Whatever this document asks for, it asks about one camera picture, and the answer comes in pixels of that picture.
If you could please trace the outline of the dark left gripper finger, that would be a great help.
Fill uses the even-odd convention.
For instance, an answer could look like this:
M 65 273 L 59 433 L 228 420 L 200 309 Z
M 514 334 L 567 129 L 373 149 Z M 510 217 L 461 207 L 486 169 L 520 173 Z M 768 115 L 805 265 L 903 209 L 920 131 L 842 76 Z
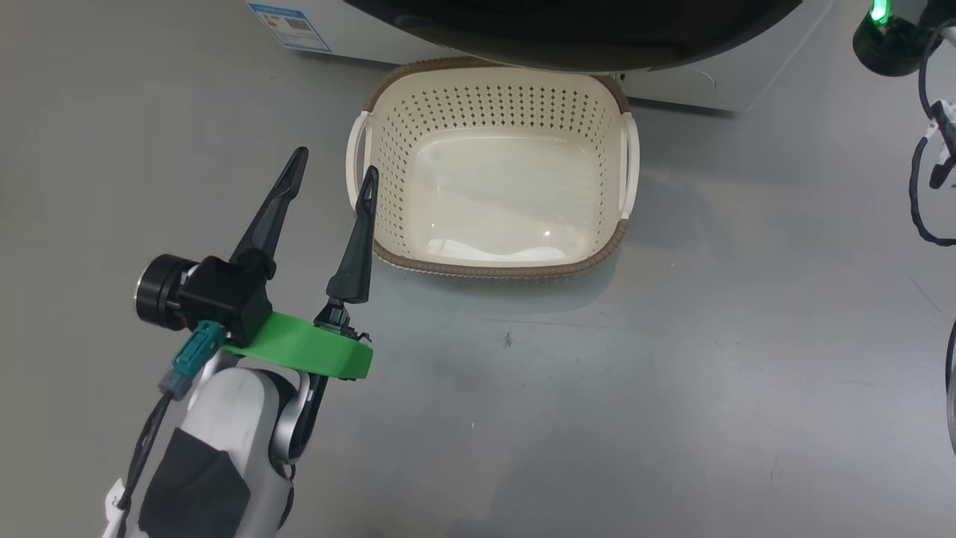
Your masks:
M 260 205 L 248 229 L 243 233 L 229 262 L 233 265 L 260 267 L 266 278 L 276 275 L 276 249 L 289 205 L 299 194 L 308 162 L 308 149 L 301 146 L 291 153 L 282 173 Z
M 355 341 L 369 339 L 351 326 L 348 304 L 369 300 L 373 263 L 373 235 L 378 208 L 379 171 L 369 166 L 356 193 L 355 224 L 338 271 L 326 286 L 328 302 L 314 319 L 314 326 L 328 328 Z

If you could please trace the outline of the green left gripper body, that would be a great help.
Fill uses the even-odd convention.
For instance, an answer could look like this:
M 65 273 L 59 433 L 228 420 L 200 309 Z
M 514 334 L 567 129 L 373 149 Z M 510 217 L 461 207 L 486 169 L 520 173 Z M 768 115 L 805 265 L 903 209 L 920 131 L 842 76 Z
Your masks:
M 296 371 L 297 394 L 279 413 L 272 438 L 273 456 L 299 460 L 310 442 L 329 380 L 361 380 L 371 368 L 373 350 L 364 335 L 338 333 L 310 321 L 274 312 L 246 347 L 225 344 L 236 356 Z

